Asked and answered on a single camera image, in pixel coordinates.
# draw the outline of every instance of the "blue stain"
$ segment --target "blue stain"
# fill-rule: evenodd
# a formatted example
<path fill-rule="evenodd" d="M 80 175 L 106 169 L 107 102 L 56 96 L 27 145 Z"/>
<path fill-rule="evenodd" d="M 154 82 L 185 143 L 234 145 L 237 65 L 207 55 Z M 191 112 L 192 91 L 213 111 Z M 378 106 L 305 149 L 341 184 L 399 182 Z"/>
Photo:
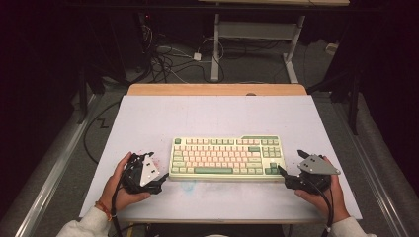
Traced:
<path fill-rule="evenodd" d="M 185 193 L 189 193 L 190 194 L 194 190 L 194 188 L 195 188 L 195 183 L 196 183 L 196 181 L 184 181 L 184 182 L 181 182 L 182 190 L 184 190 Z"/>

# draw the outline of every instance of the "keyboard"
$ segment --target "keyboard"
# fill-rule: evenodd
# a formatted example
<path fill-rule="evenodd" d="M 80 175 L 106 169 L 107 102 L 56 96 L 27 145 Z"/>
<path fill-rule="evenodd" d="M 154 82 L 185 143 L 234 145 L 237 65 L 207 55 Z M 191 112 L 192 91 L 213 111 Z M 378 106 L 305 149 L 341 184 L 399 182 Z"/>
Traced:
<path fill-rule="evenodd" d="M 285 161 L 276 135 L 175 137 L 169 178 L 172 180 L 283 181 Z"/>

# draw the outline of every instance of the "gray carpet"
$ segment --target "gray carpet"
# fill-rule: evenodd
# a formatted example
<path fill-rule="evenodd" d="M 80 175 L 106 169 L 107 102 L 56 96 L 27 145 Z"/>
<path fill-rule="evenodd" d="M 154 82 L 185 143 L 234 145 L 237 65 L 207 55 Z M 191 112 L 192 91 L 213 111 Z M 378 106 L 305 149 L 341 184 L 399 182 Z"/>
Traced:
<path fill-rule="evenodd" d="M 332 56 L 324 52 L 325 42 L 311 44 L 309 48 L 299 45 L 296 49 L 293 65 L 299 82 L 304 86 L 311 86 L 321 81 Z M 183 52 L 192 55 L 194 50 L 181 45 L 176 47 Z M 228 59 L 228 57 L 238 56 L 236 53 L 227 53 L 222 60 L 223 68 L 222 83 L 238 82 L 266 82 L 266 83 L 289 83 L 284 64 L 280 55 L 287 51 L 285 42 L 276 45 L 270 49 L 258 49 L 249 52 L 240 59 Z M 176 63 L 182 63 L 188 59 L 171 57 Z M 190 67 L 177 72 L 177 76 L 171 74 L 167 77 L 168 83 L 204 83 L 203 70 L 207 79 L 210 78 L 210 65 L 207 63 L 195 63 L 201 67 Z M 128 72 L 130 78 L 134 78 L 138 73 L 133 69 Z M 143 82 L 151 82 L 150 76 Z M 156 80 L 163 80 L 160 75 Z M 99 106 L 92 112 L 98 115 L 109 105 L 118 102 L 126 89 L 108 82 L 107 92 L 100 99 Z M 347 105 L 332 104 L 327 93 L 316 93 L 313 95 L 315 105 L 323 120 L 327 134 L 332 142 L 340 163 L 346 173 L 348 182 L 355 193 L 357 203 L 364 217 L 360 221 L 366 232 L 375 233 L 377 236 L 404 236 L 393 234 L 394 230 L 388 224 L 391 219 L 385 216 L 381 210 L 380 200 L 376 191 L 372 189 L 374 184 L 369 181 L 369 173 L 363 168 L 362 158 L 367 155 L 377 169 L 376 175 L 382 181 L 383 189 L 388 198 L 391 198 L 394 208 L 399 214 L 399 219 L 403 221 L 407 235 L 415 236 L 418 232 L 419 204 L 411 187 L 407 184 L 402 173 L 395 165 L 391 155 L 388 152 L 382 138 L 379 135 L 377 127 L 369 117 L 368 107 L 361 97 L 360 113 L 358 116 L 359 135 L 354 136 L 348 131 L 347 125 L 342 118 L 342 112 L 346 112 Z M 92 126 L 87 130 L 86 145 L 92 157 L 100 159 L 107 138 L 112 128 L 114 118 L 118 111 L 118 105 L 110 107 L 103 112 L 98 119 L 93 120 Z M 69 127 L 74 125 L 73 118 L 69 122 Z M 28 184 L 22 190 L 20 196 L 15 200 L 9 212 L 3 218 L 0 224 L 0 236 L 14 236 L 24 220 L 35 197 L 41 189 L 44 180 L 51 170 L 54 162 L 59 156 L 59 151 L 65 148 L 68 132 L 71 129 L 65 128 L 57 138 L 56 143 L 51 147 L 48 154 L 36 168 Z M 364 153 L 360 154 L 360 148 L 354 139 L 359 141 L 364 147 L 361 149 Z M 90 182 L 95 173 L 96 165 L 87 155 L 86 149 L 81 139 L 73 154 L 68 167 L 63 174 L 50 203 L 47 205 L 40 223 L 34 231 L 34 236 L 55 236 L 59 229 L 66 222 L 77 219 L 84 196 L 86 195 Z M 320 236 L 323 230 L 322 225 L 295 225 L 293 227 L 293 236 Z"/>

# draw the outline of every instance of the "electronic device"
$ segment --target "electronic device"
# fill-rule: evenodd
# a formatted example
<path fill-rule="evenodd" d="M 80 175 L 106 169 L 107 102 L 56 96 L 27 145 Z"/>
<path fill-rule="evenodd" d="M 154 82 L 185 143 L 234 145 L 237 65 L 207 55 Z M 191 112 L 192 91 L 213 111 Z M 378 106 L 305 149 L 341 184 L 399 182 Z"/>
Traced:
<path fill-rule="evenodd" d="M 157 195 L 162 191 L 161 185 L 166 181 L 168 174 L 154 181 L 160 172 L 151 159 L 153 154 L 153 152 L 142 155 L 133 153 L 129 158 L 122 175 L 123 187 L 128 193 L 139 194 L 148 192 L 152 195 Z"/>
<path fill-rule="evenodd" d="M 169 178 L 173 180 L 283 181 L 281 140 L 276 135 L 176 137 Z"/>
<path fill-rule="evenodd" d="M 330 163 L 323 160 L 322 156 L 309 155 L 298 150 L 298 155 L 304 160 L 298 164 L 301 173 L 298 176 L 291 176 L 280 165 L 278 169 L 285 178 L 285 185 L 288 189 L 304 190 L 313 195 L 320 195 L 330 188 L 330 175 L 340 175 L 341 172 Z"/>

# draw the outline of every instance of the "spacebar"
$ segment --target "spacebar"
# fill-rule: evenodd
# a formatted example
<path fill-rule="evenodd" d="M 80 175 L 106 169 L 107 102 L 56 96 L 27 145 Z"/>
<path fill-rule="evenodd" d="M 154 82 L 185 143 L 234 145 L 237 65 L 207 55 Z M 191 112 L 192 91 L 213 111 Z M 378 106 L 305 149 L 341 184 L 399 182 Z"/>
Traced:
<path fill-rule="evenodd" d="M 204 168 L 197 167 L 195 168 L 196 174 L 232 174 L 232 168 Z"/>

